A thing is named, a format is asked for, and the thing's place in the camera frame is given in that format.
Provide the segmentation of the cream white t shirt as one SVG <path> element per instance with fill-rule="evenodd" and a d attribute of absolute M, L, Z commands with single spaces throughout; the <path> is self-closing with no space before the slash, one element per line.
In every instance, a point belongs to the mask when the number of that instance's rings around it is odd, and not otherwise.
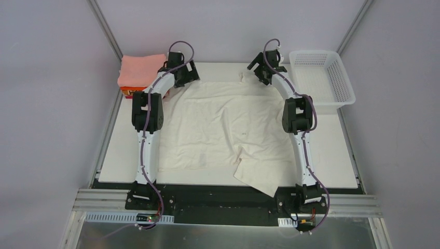
<path fill-rule="evenodd" d="M 297 183 L 283 131 L 284 101 L 249 73 L 236 82 L 197 81 L 163 101 L 158 182 L 251 186 L 273 196 Z"/>

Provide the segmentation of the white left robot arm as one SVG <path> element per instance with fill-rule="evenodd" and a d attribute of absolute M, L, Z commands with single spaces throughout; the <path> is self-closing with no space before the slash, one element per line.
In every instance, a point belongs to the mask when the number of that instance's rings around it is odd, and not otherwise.
<path fill-rule="evenodd" d="M 181 52 L 169 52 L 153 83 L 133 94 L 131 122 L 137 132 L 139 160 L 128 200 L 139 202 L 146 210 L 154 209 L 160 202 L 154 182 L 158 174 L 160 135 L 164 124 L 162 99 L 170 89 L 199 79 L 193 57 L 186 61 Z"/>

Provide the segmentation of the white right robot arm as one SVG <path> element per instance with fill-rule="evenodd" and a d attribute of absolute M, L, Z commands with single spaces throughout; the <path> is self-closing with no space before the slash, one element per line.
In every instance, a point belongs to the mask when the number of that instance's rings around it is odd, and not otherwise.
<path fill-rule="evenodd" d="M 260 52 L 247 66 L 258 81 L 277 89 L 284 100 L 282 128 L 288 134 L 295 157 L 297 182 L 295 208 L 306 213 L 322 200 L 320 182 L 314 174 L 310 153 L 310 131 L 315 125 L 315 111 L 309 97 L 298 93 L 290 82 L 287 70 L 281 66 L 277 50 Z"/>

